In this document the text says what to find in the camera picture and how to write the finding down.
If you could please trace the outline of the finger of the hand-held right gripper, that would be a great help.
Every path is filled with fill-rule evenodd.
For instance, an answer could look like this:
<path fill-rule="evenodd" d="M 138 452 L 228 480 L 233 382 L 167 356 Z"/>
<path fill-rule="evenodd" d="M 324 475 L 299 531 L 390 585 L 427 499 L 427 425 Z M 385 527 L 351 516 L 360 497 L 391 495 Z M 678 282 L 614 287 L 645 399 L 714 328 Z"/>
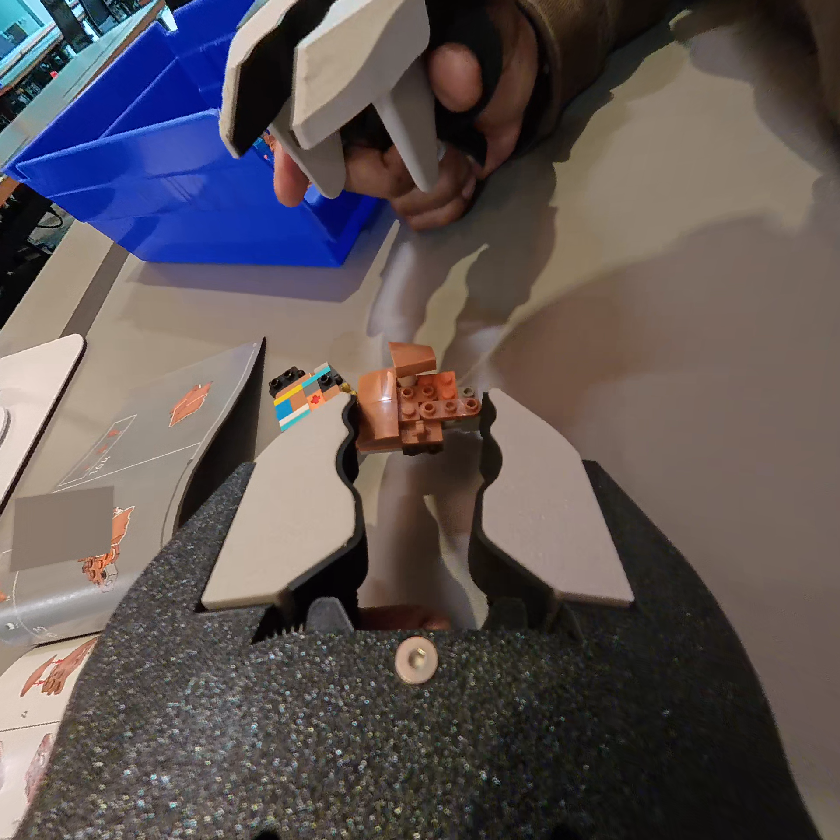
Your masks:
<path fill-rule="evenodd" d="M 391 92 L 428 45 L 424 1 L 336 1 L 297 45 L 291 129 L 309 150 Z"/>
<path fill-rule="evenodd" d="M 333 2 L 262 2 L 240 22 L 227 55 L 219 131 L 231 155 L 241 157 L 280 115 L 295 90 L 295 54 L 319 56 L 312 85 L 330 104 L 343 89 L 343 35 L 339 20 L 324 24 Z"/>

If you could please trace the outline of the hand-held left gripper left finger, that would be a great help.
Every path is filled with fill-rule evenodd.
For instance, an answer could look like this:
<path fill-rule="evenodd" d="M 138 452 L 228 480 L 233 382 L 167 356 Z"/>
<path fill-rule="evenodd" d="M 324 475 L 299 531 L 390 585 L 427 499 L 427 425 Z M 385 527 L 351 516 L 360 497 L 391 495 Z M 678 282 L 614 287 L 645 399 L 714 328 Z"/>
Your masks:
<path fill-rule="evenodd" d="M 202 595 L 208 611 L 279 604 L 361 535 L 340 473 L 354 404 L 336 395 L 259 454 Z"/>

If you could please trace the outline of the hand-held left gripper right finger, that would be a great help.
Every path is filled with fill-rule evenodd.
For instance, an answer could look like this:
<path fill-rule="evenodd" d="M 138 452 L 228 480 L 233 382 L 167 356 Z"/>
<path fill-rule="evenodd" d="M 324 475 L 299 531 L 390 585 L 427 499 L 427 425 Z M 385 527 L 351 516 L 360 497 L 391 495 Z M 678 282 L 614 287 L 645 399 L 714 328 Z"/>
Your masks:
<path fill-rule="evenodd" d="M 488 602 L 633 604 L 577 449 L 498 388 L 484 394 L 479 432 L 474 582 Z"/>

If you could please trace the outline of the brown brick plate assembly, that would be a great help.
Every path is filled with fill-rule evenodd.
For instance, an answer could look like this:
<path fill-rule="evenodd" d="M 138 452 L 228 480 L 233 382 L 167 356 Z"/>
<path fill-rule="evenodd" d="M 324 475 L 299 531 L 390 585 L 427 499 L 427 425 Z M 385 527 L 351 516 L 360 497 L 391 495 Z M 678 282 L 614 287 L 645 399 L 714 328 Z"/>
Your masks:
<path fill-rule="evenodd" d="M 480 398 L 460 388 L 454 372 L 437 369 L 429 345 L 388 345 L 392 364 L 363 374 L 356 389 L 360 454 L 435 455 L 444 449 L 446 430 L 478 427 Z"/>

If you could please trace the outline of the blue plastic bin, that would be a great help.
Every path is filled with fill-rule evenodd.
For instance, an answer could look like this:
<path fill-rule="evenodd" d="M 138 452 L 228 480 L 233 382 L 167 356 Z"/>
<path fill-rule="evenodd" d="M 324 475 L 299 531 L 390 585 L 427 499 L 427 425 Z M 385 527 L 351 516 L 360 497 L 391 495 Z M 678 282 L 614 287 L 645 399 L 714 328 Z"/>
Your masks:
<path fill-rule="evenodd" d="M 341 266 L 384 206 L 311 188 L 278 203 L 263 141 L 235 159 L 218 129 L 230 42 L 252 2 L 190 2 L 152 24 L 4 165 L 148 262 Z"/>

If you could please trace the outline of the person's right forearm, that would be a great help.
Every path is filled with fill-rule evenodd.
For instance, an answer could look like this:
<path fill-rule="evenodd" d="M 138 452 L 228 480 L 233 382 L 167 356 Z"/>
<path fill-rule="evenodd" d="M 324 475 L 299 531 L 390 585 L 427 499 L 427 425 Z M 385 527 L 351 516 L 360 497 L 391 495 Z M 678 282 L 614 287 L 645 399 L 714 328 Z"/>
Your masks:
<path fill-rule="evenodd" d="M 606 59 L 655 26 L 666 1 L 524 1 L 517 5 L 538 47 L 538 72 L 525 111 L 522 148 L 546 137 L 562 110 L 602 73 Z M 760 13 L 801 36 L 815 51 L 822 97 L 839 122 L 839 2 L 751 2 Z"/>

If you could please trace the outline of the wooden edged office desk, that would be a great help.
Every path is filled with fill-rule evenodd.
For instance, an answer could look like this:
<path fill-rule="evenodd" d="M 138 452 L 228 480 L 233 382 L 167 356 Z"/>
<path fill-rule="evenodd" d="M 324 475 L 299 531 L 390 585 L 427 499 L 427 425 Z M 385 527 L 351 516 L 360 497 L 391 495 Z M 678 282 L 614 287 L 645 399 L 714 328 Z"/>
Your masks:
<path fill-rule="evenodd" d="M 170 13 L 162 1 L 148 2 L 79 54 L 66 56 L 58 45 L 2 85 L 1 130 L 15 126 L 36 133 L 76 100 L 155 22 Z"/>

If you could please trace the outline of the person's right hand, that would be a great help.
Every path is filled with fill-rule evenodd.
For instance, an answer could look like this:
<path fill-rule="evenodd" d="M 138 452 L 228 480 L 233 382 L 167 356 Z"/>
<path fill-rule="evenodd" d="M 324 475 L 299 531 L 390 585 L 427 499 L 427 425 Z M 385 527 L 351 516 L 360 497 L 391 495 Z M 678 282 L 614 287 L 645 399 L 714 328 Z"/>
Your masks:
<path fill-rule="evenodd" d="M 448 146 L 438 165 L 435 188 L 422 192 L 393 146 L 387 151 L 365 146 L 344 150 L 345 187 L 352 193 L 388 200 L 395 213 L 416 231 L 442 228 L 462 218 L 478 184 L 512 156 L 519 141 L 538 77 L 538 40 L 516 2 L 488 2 L 486 9 L 500 35 L 502 62 L 494 95 L 475 120 L 487 142 L 484 165 Z M 426 65 L 432 91 L 446 109 L 462 112 L 478 103 L 482 95 L 480 64 L 466 47 L 441 45 L 428 55 Z M 276 198 L 286 207 L 297 206 L 310 181 L 276 140 L 270 140 L 269 147 L 274 156 Z"/>

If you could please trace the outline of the instruction booklet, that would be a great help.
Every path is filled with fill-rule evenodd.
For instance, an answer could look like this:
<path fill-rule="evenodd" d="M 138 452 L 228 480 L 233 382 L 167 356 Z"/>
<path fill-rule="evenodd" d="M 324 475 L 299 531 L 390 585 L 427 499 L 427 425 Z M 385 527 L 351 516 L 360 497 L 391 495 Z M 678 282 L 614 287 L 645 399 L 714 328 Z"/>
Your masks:
<path fill-rule="evenodd" d="M 244 343 L 131 392 L 3 546 L 2 838 L 15 835 L 98 636 L 172 538 L 196 469 L 265 348 Z"/>

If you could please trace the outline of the white rounded base plate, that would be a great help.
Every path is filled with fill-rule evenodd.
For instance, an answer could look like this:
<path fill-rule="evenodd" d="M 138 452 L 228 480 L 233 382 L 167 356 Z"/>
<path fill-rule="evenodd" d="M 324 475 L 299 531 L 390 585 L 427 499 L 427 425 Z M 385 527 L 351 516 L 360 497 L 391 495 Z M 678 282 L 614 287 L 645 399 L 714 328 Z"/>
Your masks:
<path fill-rule="evenodd" d="M 1 359 L 1 505 L 4 506 L 86 349 L 78 333 Z"/>

